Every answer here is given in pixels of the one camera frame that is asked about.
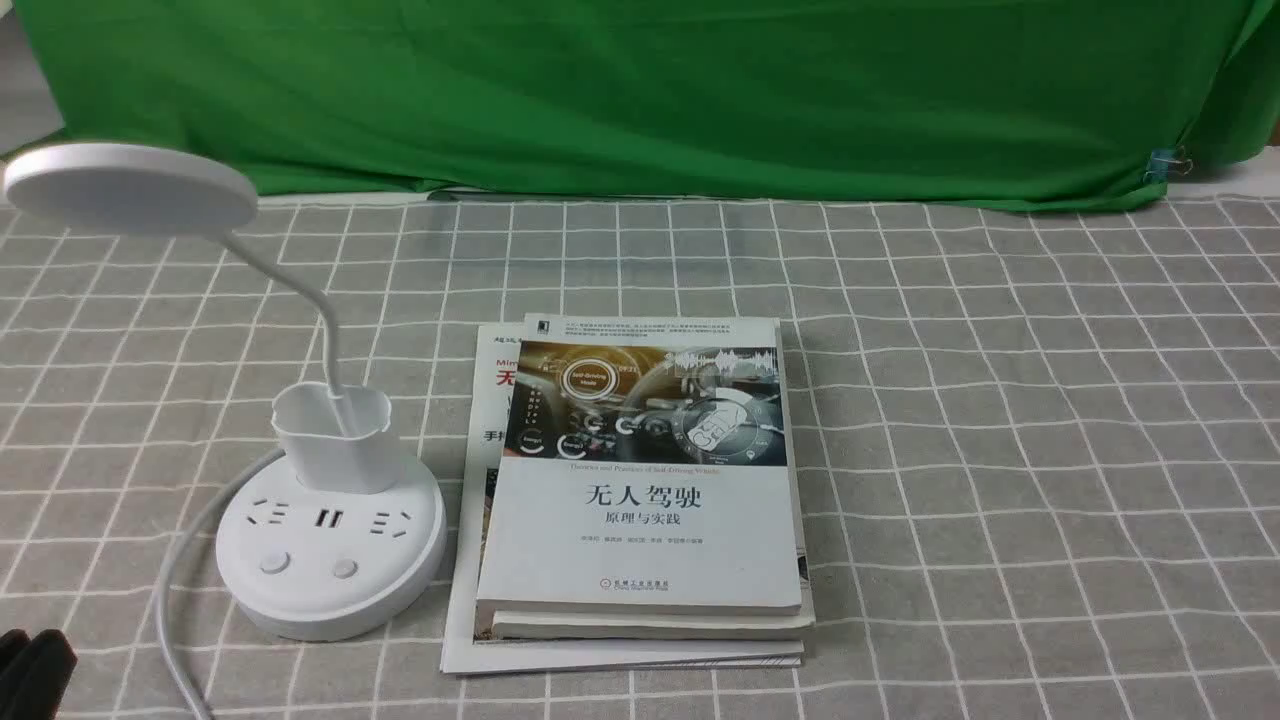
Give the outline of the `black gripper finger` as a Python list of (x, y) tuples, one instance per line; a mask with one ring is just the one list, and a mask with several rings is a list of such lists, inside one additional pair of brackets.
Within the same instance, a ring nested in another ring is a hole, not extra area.
[(55, 719), (78, 659), (65, 634), (10, 629), (1, 637), (1, 717)]

